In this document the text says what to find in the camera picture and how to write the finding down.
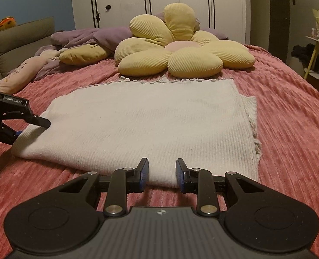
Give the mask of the white knitted garment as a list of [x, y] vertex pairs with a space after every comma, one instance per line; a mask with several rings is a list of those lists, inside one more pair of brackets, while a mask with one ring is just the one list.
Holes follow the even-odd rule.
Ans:
[[52, 101], [47, 129], [28, 126], [13, 155], [110, 174], [149, 160], [149, 183], [176, 186], [175, 162], [258, 179], [257, 100], [233, 80], [119, 81]]

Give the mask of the pink plush toy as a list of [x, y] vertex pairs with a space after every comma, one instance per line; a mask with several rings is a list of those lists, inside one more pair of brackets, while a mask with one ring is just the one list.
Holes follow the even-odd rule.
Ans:
[[37, 73], [48, 63], [55, 61], [67, 48], [60, 50], [47, 49], [39, 56], [28, 58], [10, 75], [0, 80], [0, 92], [13, 95], [22, 90]]

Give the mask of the small yellow pillow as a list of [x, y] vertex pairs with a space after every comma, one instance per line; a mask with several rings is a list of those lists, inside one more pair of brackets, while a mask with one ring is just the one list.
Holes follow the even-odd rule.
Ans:
[[84, 44], [60, 54], [59, 60], [71, 66], [87, 66], [107, 58], [110, 53], [98, 44]]

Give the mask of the orange plush toy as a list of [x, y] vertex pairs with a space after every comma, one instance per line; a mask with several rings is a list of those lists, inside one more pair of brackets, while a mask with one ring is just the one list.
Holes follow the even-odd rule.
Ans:
[[12, 16], [5, 17], [0, 21], [0, 31], [7, 30], [16, 26], [16, 20]]

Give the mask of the pink ribbed bedspread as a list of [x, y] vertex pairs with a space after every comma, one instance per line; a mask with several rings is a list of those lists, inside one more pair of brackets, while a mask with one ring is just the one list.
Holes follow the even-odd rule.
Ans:
[[[241, 94], [255, 96], [262, 144], [260, 182], [311, 206], [319, 216], [319, 92], [280, 59], [258, 46], [248, 71], [224, 69]], [[14, 157], [0, 143], [0, 258], [10, 251], [3, 222], [17, 204], [80, 175], [59, 164]], [[319, 235], [313, 245], [319, 256]]]

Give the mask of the yellow flower-shaped pillow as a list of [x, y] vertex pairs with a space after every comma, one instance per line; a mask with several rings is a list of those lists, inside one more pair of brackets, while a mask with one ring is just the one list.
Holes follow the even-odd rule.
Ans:
[[200, 30], [187, 4], [171, 3], [163, 15], [163, 19], [148, 14], [132, 18], [132, 37], [121, 41], [114, 53], [121, 75], [146, 77], [167, 71], [181, 79], [209, 78], [224, 68], [245, 69], [255, 64], [243, 44]]

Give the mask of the white wardrobe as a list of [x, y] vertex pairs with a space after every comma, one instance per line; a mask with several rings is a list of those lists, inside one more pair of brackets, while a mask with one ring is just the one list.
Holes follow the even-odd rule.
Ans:
[[202, 28], [249, 43], [250, 0], [71, 0], [76, 29], [126, 26], [134, 16], [161, 13], [175, 2], [189, 5]]

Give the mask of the dark wooden door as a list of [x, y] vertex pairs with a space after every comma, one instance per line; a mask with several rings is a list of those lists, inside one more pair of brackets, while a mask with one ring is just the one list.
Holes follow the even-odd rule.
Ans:
[[283, 62], [288, 54], [290, 0], [270, 0], [269, 52]]

